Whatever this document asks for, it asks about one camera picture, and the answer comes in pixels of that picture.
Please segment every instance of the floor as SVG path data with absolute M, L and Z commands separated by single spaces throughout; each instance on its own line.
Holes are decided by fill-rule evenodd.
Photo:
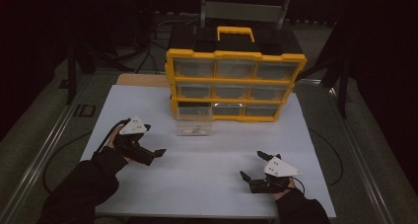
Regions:
M 182 17 L 193 23 L 194 17 Z M 285 24 L 293 30 L 312 67 L 332 28 Z M 170 22 L 158 25 L 151 36 L 151 54 L 164 73 Z M 124 62 L 136 69 L 146 54 Z M 152 57 L 139 73 L 156 73 Z M 66 106 L 66 62 L 56 68 L 54 80 L 39 94 L 8 135 L 0 142 L 0 223 L 35 223 L 47 197 L 79 162 L 106 95 L 121 72 L 101 64 L 94 75 L 78 72 L 78 94 Z M 352 79 L 342 118 L 333 89 L 323 89 L 323 71 L 298 82 L 294 92 L 303 109 L 328 190 L 337 213 L 333 224 L 418 223 L 418 198 L 398 167 L 373 116 Z M 77 106 L 84 105 L 80 112 Z M 103 217 L 97 223 L 192 223 L 202 220 Z M 205 220 L 210 223 L 263 223 L 259 220 Z

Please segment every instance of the clear plastic drawer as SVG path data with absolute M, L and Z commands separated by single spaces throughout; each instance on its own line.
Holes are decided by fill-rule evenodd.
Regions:
M 256 78 L 290 80 L 298 66 L 298 62 L 259 62 Z
M 177 96 L 179 98 L 210 98 L 212 95 L 211 83 L 177 83 Z
M 276 104 L 248 104 L 245 109 L 247 116 L 274 116 L 279 109 Z
M 213 77 L 213 68 L 215 60 L 213 59 L 188 59 L 174 58 L 175 76 L 184 77 Z
M 249 84 L 215 84 L 215 98 L 245 99 Z
M 286 90 L 284 85 L 252 85 L 250 97 L 254 100 L 282 100 Z
M 216 76 L 220 78 L 251 78 L 255 61 L 242 59 L 219 59 Z
M 209 136 L 212 134 L 210 104 L 194 104 L 177 108 L 176 133 L 180 136 Z

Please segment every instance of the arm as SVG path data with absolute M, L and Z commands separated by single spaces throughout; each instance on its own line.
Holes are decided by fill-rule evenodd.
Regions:
M 291 179 L 290 189 L 273 193 L 281 224 L 327 224 L 330 223 L 322 205 L 316 199 L 306 199 L 295 188 Z
M 117 191 L 119 182 L 115 175 L 129 161 L 112 149 L 113 138 L 110 137 L 109 144 L 91 161 L 80 162 L 50 194 L 38 224 L 70 220 L 77 220 L 71 223 L 94 223 L 95 207 Z

